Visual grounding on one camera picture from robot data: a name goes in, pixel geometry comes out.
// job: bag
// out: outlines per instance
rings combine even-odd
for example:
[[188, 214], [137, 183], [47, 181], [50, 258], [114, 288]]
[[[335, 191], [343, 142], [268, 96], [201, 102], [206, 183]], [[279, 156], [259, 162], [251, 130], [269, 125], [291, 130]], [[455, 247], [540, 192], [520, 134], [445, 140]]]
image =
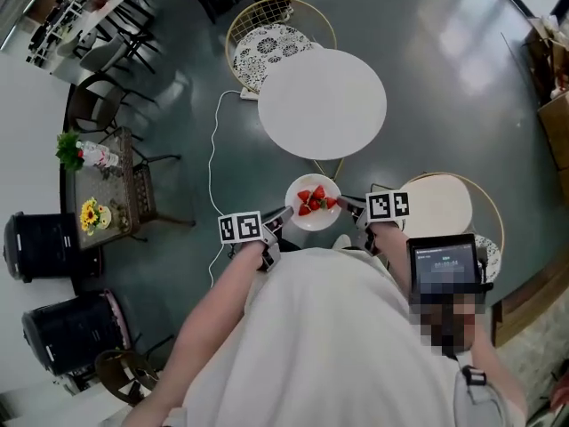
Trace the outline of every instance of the bag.
[[454, 385], [456, 427], [509, 427], [506, 400], [486, 379], [486, 374], [470, 365], [469, 353], [456, 356], [459, 372]]

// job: power cord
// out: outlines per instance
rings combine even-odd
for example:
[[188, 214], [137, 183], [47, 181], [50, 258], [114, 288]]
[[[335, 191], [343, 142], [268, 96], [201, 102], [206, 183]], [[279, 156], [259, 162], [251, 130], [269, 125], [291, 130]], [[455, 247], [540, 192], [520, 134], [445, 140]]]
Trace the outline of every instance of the power cord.
[[[219, 215], [223, 215], [223, 212], [220, 210], [220, 208], [218, 206], [215, 205], [215, 201], [213, 200], [213, 195], [212, 195], [212, 161], [213, 161], [213, 156], [215, 155], [215, 141], [213, 140], [213, 138], [215, 137], [215, 134], [217, 133], [217, 129], [220, 126], [220, 122], [218, 120], [217, 115], [218, 115], [218, 112], [220, 111], [221, 100], [223, 100], [223, 97], [225, 95], [227, 95], [228, 93], [241, 94], [237, 90], [227, 90], [226, 92], [221, 94], [220, 100], [217, 102], [217, 109], [215, 110], [215, 128], [213, 129], [213, 133], [212, 133], [212, 155], [210, 156], [210, 160], [207, 162], [207, 189], [209, 190], [209, 193], [210, 193], [210, 201], [212, 201], [213, 208], [216, 210], [216, 212]], [[221, 244], [220, 251], [217, 252], [217, 254], [215, 255], [215, 258], [213, 258], [213, 261], [210, 263], [210, 266], [207, 268], [208, 272], [210, 273], [210, 279], [212, 281], [212, 283], [210, 284], [210, 289], [213, 288], [212, 266], [215, 264], [215, 262], [220, 257], [220, 254], [223, 251], [223, 247], [224, 247], [224, 245]]]

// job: black strap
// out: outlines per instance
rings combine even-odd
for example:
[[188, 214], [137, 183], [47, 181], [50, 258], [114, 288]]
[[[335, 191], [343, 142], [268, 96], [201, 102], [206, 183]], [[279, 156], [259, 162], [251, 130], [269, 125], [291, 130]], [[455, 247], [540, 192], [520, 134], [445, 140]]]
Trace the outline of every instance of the black strap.
[[462, 374], [466, 378], [466, 384], [468, 386], [486, 386], [486, 373], [482, 370], [473, 366], [464, 366], [462, 368]]

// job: flower pot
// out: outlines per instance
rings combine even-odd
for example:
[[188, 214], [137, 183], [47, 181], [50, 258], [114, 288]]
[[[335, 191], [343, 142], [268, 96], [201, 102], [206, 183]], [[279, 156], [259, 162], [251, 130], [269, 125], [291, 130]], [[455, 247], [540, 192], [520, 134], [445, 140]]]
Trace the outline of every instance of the flower pot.
[[110, 222], [113, 218], [113, 214], [110, 212], [110, 209], [106, 205], [102, 205], [102, 212], [100, 212], [100, 220], [97, 223], [97, 228], [100, 230], [105, 230], [110, 225]]

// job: green plant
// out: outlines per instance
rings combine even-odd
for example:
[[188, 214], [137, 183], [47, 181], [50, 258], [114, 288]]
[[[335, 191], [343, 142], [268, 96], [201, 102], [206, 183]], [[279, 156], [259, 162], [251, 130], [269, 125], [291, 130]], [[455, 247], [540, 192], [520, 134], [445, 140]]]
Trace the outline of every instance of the green plant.
[[57, 137], [55, 156], [60, 159], [68, 171], [79, 171], [83, 167], [84, 160], [79, 156], [77, 141], [79, 141], [77, 133], [62, 133]]

